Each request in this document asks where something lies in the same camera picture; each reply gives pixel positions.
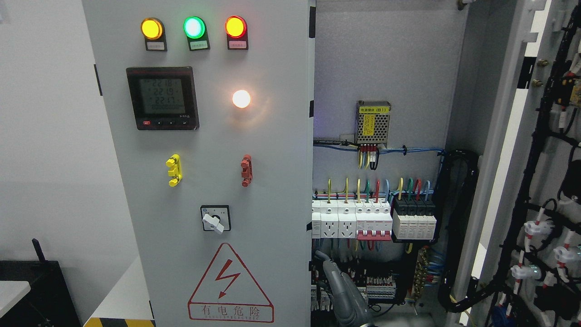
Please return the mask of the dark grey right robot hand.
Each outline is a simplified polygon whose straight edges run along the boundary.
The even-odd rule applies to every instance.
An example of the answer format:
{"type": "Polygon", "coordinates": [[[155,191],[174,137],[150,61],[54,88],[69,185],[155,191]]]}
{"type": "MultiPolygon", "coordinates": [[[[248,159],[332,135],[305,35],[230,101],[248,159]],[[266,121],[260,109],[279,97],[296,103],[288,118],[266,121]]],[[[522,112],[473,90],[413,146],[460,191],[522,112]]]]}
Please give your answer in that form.
{"type": "Polygon", "coordinates": [[[371,310],[351,278],[322,251],[313,254],[322,261],[338,326],[375,327],[371,310]]]}

